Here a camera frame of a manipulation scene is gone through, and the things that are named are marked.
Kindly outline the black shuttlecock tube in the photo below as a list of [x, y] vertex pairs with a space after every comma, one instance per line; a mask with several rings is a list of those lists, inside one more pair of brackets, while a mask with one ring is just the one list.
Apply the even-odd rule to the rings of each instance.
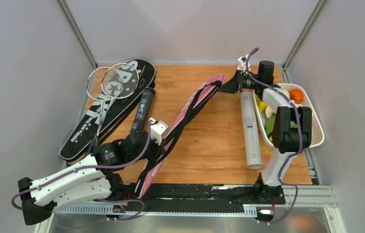
[[156, 91], [151, 87], [147, 87], [143, 90], [130, 133], [144, 130], [149, 119], [149, 113], [154, 104], [155, 95]]

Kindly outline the pink racket cover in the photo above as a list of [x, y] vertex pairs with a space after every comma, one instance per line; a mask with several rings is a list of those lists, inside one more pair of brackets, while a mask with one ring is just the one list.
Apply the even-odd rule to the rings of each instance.
[[161, 144], [154, 152], [148, 154], [148, 161], [136, 182], [134, 193], [137, 198], [142, 198], [147, 192], [148, 188], [153, 183], [156, 174], [162, 167], [163, 162], [178, 142], [186, 125], [217, 93], [218, 88], [222, 86], [224, 80], [224, 74], [216, 74], [204, 81], [189, 97]]

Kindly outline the white shuttlecock tube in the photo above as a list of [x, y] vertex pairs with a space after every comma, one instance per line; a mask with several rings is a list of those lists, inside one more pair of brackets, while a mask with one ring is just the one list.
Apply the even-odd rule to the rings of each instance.
[[247, 168], [261, 169], [263, 167], [263, 161], [252, 93], [242, 92], [240, 94], [240, 104]]

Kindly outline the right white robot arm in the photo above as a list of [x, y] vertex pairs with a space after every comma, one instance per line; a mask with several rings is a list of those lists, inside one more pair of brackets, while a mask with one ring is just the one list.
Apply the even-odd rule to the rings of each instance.
[[253, 191], [254, 198], [260, 203], [266, 203], [273, 197], [272, 187], [283, 185], [282, 175], [287, 171], [291, 162], [312, 140], [312, 109], [299, 106], [286, 96], [281, 87], [274, 83], [274, 63], [261, 60], [258, 72], [249, 69], [249, 59], [258, 51], [251, 52], [240, 58], [241, 67], [234, 76], [223, 84], [219, 92], [236, 94], [243, 89], [253, 90], [254, 93], [267, 103], [275, 112], [272, 133], [274, 145], [273, 154], [267, 167], [261, 173], [261, 178]]

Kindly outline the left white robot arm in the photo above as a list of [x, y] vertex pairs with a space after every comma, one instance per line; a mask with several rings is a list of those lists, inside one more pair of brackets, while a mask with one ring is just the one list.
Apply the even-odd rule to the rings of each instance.
[[18, 181], [19, 192], [11, 205], [23, 213], [26, 225], [35, 225], [66, 207], [91, 200], [123, 199], [125, 187], [117, 171], [143, 159], [153, 159], [163, 149], [168, 125], [149, 120], [149, 130], [134, 130], [125, 139], [105, 143], [76, 164], [47, 177]]

